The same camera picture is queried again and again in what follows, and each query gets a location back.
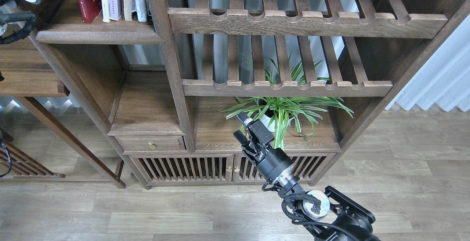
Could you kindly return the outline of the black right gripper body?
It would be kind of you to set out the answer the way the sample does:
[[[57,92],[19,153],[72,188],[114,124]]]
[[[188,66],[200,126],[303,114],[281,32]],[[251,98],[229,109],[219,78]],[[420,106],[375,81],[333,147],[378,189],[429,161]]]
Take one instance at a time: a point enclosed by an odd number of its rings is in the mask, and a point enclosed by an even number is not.
[[[269,184],[287,185],[289,181],[295,179],[292,173],[293,161],[282,149],[273,149],[272,147],[267,149],[260,146],[259,160],[249,159],[249,161]]]

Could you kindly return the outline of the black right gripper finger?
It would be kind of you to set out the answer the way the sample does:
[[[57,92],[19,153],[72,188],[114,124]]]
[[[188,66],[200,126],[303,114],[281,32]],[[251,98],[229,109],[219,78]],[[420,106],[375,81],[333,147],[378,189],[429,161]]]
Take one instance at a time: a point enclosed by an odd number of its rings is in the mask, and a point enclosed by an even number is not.
[[[253,120],[241,112],[237,114],[237,119],[243,124],[247,129],[250,140],[255,145],[260,145],[265,148],[270,148],[270,143],[275,139],[273,134],[268,131],[267,127],[264,126],[260,120]]]

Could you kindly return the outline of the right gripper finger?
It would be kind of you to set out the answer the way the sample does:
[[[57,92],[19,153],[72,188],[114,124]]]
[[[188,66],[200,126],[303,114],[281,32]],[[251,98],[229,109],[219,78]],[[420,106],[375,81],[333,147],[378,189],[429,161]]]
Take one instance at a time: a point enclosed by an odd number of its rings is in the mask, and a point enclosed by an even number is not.
[[[233,135],[240,143],[242,152],[252,161],[258,161],[260,157],[260,141],[257,136],[250,129],[246,130],[246,134],[238,129]]]

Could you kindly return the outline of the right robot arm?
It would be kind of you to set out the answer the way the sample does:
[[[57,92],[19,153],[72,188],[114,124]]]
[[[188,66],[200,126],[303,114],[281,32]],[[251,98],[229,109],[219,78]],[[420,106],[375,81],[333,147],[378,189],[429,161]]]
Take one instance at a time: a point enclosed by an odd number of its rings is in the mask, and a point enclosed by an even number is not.
[[[259,120],[244,112],[237,115],[247,135],[234,132],[242,152],[266,180],[263,191],[275,191],[281,208],[292,224],[304,226],[316,241],[377,241],[374,215],[332,186],[325,191],[305,191],[294,175],[293,161],[270,143],[274,136]]]

